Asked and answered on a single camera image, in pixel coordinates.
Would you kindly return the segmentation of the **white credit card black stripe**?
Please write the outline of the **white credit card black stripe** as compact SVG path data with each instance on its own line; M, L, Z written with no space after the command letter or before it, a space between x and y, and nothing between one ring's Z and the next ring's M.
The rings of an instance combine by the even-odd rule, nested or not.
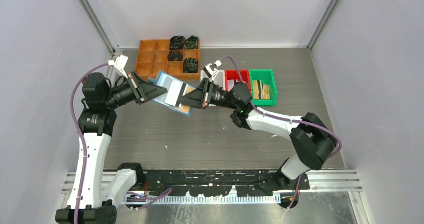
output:
M182 91L185 90L185 87L186 87L185 82L173 80L169 89L168 89L168 92L167 92L167 95L166 95L164 102L167 105L175 107L177 105L180 94L181 94Z

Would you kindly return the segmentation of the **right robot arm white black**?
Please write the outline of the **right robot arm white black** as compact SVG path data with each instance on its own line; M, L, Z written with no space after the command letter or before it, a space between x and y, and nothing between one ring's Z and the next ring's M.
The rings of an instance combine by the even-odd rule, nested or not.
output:
M313 113L305 116L287 116L267 112L255 106L248 86L237 82L226 91L204 78L200 85L177 102L197 109L209 105L232 109L230 118L241 129L268 132L283 137L293 144L295 156L286 160L275 175L283 189L291 189L298 178L307 171L319 171L338 147L338 140Z

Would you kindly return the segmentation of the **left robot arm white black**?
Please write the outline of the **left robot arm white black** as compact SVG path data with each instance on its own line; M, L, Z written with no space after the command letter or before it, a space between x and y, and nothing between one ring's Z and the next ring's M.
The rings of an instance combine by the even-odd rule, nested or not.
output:
M141 190L146 176L140 163L123 163L111 183L102 187L107 150L117 119L116 109L128 103L142 105L168 92L142 80L135 72L112 87L102 73L82 79L83 112L73 117L79 134L76 177L69 200L55 215L58 224L114 224L118 205L131 190Z

